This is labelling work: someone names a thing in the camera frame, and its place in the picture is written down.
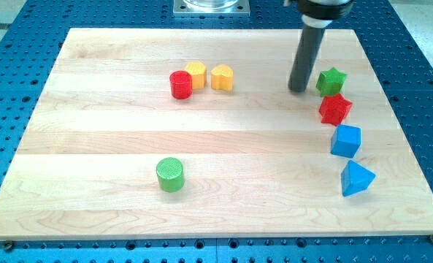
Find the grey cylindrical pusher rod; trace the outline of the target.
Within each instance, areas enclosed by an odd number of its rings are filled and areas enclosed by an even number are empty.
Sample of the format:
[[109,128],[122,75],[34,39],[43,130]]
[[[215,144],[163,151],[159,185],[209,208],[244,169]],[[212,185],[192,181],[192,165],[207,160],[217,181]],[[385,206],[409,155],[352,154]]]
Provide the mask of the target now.
[[307,88],[326,27],[332,20],[302,16],[303,28],[292,65],[288,88],[293,93],[303,93]]

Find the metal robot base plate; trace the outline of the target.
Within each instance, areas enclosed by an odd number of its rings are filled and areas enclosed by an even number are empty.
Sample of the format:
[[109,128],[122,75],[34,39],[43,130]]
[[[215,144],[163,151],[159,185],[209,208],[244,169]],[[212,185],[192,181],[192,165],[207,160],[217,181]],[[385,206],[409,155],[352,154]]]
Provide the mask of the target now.
[[249,0],[172,0],[175,17],[249,16]]

